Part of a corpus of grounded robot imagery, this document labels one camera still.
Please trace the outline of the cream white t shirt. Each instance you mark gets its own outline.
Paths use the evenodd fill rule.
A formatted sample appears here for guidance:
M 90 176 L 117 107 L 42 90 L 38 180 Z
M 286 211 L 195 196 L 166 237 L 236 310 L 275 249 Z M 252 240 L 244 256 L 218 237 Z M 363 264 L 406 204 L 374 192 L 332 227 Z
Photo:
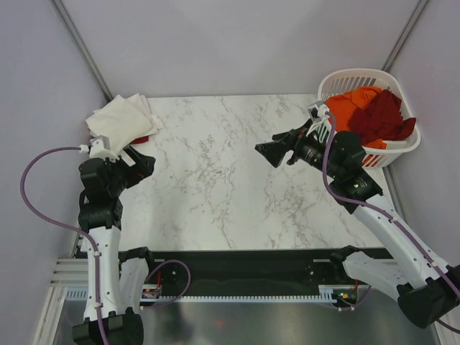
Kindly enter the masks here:
M 92 137 L 109 138 L 111 150 L 116 154 L 132 140 L 147 136 L 146 133 L 152 128 L 138 93 L 129 98 L 116 96 L 102 109 L 94 111 L 86 123 Z

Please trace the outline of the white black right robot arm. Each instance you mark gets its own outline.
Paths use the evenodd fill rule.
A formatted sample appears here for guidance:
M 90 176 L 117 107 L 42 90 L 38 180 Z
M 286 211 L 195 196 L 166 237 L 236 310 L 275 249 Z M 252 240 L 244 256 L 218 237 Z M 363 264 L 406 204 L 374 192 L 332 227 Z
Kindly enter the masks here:
M 273 167 L 290 152 L 289 165 L 302 160 L 320 170 L 335 201 L 364 224 L 397 262 L 396 267 L 389 267 L 348 246 L 329 265 L 331 278 L 371 285 L 396 301 L 419 328 L 439 322 L 459 306 L 459 267 L 439 257 L 400 218 L 381 187 L 362 168 L 364 148 L 357 134 L 331 134 L 323 144 L 311 131 L 311 124 L 307 121 L 298 129 L 275 134 L 271 141 L 254 148 Z

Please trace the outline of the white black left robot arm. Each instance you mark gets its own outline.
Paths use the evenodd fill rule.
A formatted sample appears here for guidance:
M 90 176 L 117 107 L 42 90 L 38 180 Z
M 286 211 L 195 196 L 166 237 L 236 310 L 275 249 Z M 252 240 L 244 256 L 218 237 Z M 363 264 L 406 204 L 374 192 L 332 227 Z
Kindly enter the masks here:
M 92 157 L 79 167 L 83 191 L 78 223 L 88 258 L 88 297 L 83 322 L 72 328 L 76 344 L 142 344 L 144 327 L 139 303 L 144 282 L 157 276 L 157 264 L 148 249 L 119 253 L 121 193 L 154 171 L 155 158 L 127 146 L 122 157 Z

